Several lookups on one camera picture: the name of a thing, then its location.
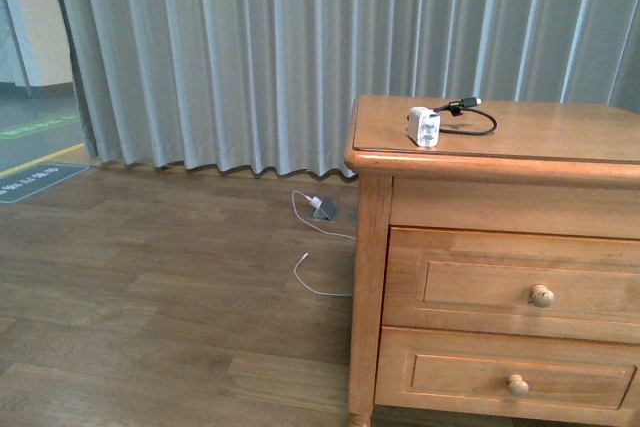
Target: wooden nightstand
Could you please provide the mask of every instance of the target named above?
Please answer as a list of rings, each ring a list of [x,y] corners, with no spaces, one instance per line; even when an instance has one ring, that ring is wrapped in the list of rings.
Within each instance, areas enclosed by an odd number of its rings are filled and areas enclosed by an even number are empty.
[[[410,107],[444,103],[354,108],[349,425],[376,403],[639,426],[640,116],[485,102],[493,135],[417,147]]]

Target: black cable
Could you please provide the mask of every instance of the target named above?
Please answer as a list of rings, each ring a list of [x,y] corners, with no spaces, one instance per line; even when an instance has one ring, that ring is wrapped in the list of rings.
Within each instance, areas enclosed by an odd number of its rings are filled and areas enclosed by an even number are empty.
[[[438,112],[442,112],[443,110],[448,110],[449,112],[451,112],[451,115],[453,115],[454,117],[458,117],[458,116],[462,115],[464,112],[473,112],[475,114],[481,115],[481,116],[486,117],[487,119],[489,119],[491,121],[491,123],[493,124],[493,126],[490,129],[483,130],[483,131],[480,131],[480,132],[474,132],[474,131],[470,131],[470,130],[452,130],[452,129],[442,129],[441,128],[440,132],[445,133],[445,134],[459,134],[459,135],[490,135],[490,134],[493,134],[495,132],[495,130],[498,128],[498,121],[492,115],[487,114],[486,112],[482,112],[481,110],[473,108],[476,105],[478,105],[479,103],[480,103],[480,101],[476,97],[468,97],[466,99],[461,99],[461,100],[457,100],[457,101],[454,101],[454,102],[449,102],[447,105],[443,105],[442,107],[438,107],[437,109],[434,109],[433,111],[438,113]]]

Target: white cable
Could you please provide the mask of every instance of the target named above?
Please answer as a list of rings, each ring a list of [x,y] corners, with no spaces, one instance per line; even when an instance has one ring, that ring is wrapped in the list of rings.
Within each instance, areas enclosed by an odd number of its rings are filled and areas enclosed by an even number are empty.
[[[325,295],[327,297],[353,297],[353,294],[332,294],[331,292],[320,292],[318,290],[315,290],[311,287],[309,287],[304,280],[302,280],[300,278],[300,276],[298,275],[298,267],[300,266],[300,264],[302,264],[302,262],[305,261],[305,259],[309,256],[309,253],[305,253],[300,260],[298,261],[298,263],[296,264],[296,266],[293,268],[293,274],[296,276],[296,279],[298,279],[298,281],[304,285],[308,290],[310,290],[311,292],[313,292],[314,294],[318,294],[318,295]]]
[[[351,236],[351,235],[339,234],[337,232],[327,232],[326,230],[322,230],[320,227],[317,227],[317,226],[313,225],[311,222],[307,222],[302,217],[300,217],[300,214],[298,214],[298,209],[296,208],[295,194],[299,194],[299,195],[303,196],[307,200],[307,202],[309,202],[309,204],[311,204],[311,206],[314,209],[317,209],[320,206],[320,204],[322,203],[322,201],[320,199],[318,199],[317,197],[313,197],[313,198],[309,197],[308,195],[303,194],[299,190],[294,190],[293,192],[291,192],[291,206],[293,207],[293,212],[296,214],[296,217],[298,217],[298,220],[300,220],[300,222],[302,222],[305,225],[308,225],[309,227],[311,227],[314,230],[317,230],[318,232],[322,232],[323,234],[334,235],[336,237],[344,237],[345,239],[350,239],[350,240],[356,240],[356,238]],[[300,276],[298,275],[298,267],[300,267],[300,264],[302,264],[302,262],[304,262],[305,259],[308,256],[309,256],[309,253],[308,252],[305,253],[300,258],[300,260],[298,261],[296,266],[293,268],[293,275],[296,276],[296,279],[298,279],[298,282],[300,282],[307,290],[310,290],[314,294],[325,295],[327,297],[353,297],[353,294],[333,294],[331,292],[320,292],[320,291],[315,290],[314,288],[310,287],[309,285],[307,285],[304,282],[304,280],[302,280],[300,278]]]
[[[311,203],[315,203],[316,200],[318,200],[316,197],[311,198],[308,195],[303,194],[302,192],[300,192],[299,190],[294,190],[293,192],[291,192],[291,205],[293,206],[293,212],[296,214],[296,217],[298,217],[298,219],[300,220],[300,222],[302,222],[303,224],[308,225],[309,227],[311,227],[312,229],[317,230],[318,232],[322,232],[323,234],[327,234],[327,235],[335,235],[336,237],[344,237],[345,239],[351,239],[351,240],[356,240],[355,237],[353,237],[352,235],[347,235],[347,234],[339,234],[337,232],[327,232],[326,230],[322,230],[320,227],[317,227],[315,225],[313,225],[311,222],[307,222],[306,220],[304,220],[302,217],[300,217],[300,214],[298,214],[298,209],[296,208],[296,202],[295,202],[295,194],[300,194],[301,196],[303,196],[305,199],[307,199],[307,201],[311,204]]]

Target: gray mat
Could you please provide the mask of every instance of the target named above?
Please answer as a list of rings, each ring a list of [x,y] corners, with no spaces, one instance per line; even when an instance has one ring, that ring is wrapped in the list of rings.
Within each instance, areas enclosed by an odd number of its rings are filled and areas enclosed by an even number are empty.
[[[20,202],[89,168],[88,165],[42,163],[0,177],[0,204]]]

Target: curtain fold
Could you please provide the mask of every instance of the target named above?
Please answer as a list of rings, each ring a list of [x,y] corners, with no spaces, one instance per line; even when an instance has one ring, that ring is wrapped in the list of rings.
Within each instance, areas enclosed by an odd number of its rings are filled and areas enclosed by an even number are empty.
[[[65,0],[103,161],[351,173],[361,94],[639,112],[638,0]]]

